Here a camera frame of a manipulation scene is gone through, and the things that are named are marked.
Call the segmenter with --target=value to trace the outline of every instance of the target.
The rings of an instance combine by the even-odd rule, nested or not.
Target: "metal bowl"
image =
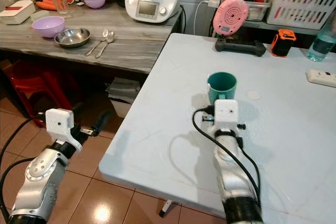
[[[71,28],[61,31],[54,37],[54,41],[62,47],[80,47],[90,39],[90,32],[84,28]]]

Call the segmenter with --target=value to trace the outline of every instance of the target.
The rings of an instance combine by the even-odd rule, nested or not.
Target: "black game controller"
[[[240,51],[250,54],[254,54],[261,57],[265,52],[266,48],[264,44],[257,40],[245,41],[237,39],[228,39],[225,37],[220,37],[217,39],[215,48],[218,52],[228,50],[228,51]]]

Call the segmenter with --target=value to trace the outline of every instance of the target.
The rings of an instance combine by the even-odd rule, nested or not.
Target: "water bottle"
[[[307,52],[307,58],[313,61],[323,61],[336,44],[336,11],[328,18],[326,24]]]

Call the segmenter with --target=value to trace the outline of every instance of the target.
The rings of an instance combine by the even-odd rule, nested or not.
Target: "wall outlet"
[[[310,69],[307,72],[308,81],[336,88],[336,73]]]

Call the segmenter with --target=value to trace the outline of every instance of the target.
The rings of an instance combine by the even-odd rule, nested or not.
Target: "fork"
[[[97,53],[97,55],[95,56],[95,58],[99,58],[101,56],[101,54],[103,53],[103,51],[105,50],[105,48],[107,47],[107,45],[109,43],[112,43],[114,41],[114,32],[110,32],[107,37],[106,37],[106,44],[105,46],[100,50],[99,53]]]
[[[100,43],[102,43],[102,42],[104,42],[104,41],[106,40],[106,37],[107,37],[108,33],[109,33],[109,30],[108,30],[108,29],[104,29],[100,41],[99,41],[97,44],[95,44],[95,46],[92,47],[91,50],[88,51],[88,52],[85,54],[85,56],[89,56],[90,54],[92,54],[92,52],[95,50],[95,48],[96,48]]]

